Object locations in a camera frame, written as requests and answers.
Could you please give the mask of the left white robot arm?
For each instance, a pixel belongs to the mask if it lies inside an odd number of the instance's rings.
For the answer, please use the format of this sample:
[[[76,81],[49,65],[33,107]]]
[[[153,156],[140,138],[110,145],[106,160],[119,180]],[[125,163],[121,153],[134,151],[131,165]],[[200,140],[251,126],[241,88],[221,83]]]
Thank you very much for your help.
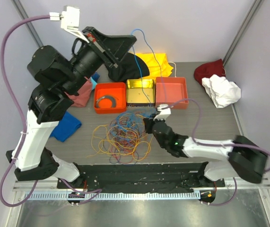
[[[76,96],[100,66],[119,68],[136,40],[133,35],[104,35],[88,26],[76,39],[81,47],[72,51],[70,60],[51,45],[36,50],[27,66],[38,86],[28,102],[26,132],[16,149],[6,153],[8,161],[16,166],[14,173],[19,181],[54,176],[75,189],[83,185],[85,174],[79,166],[57,158],[45,145],[72,106],[70,96]]]

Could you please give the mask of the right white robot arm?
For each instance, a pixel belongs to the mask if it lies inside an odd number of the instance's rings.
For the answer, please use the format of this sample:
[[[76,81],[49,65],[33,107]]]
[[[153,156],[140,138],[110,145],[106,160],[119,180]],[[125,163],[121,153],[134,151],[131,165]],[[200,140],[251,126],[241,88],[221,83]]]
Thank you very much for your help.
[[[268,159],[265,152],[244,136],[234,140],[194,140],[192,137],[173,132],[164,120],[144,118],[145,131],[153,134],[160,147],[174,157],[201,157],[207,160],[205,167],[197,174],[197,181],[203,187],[216,180],[240,177],[249,183],[262,182]]]

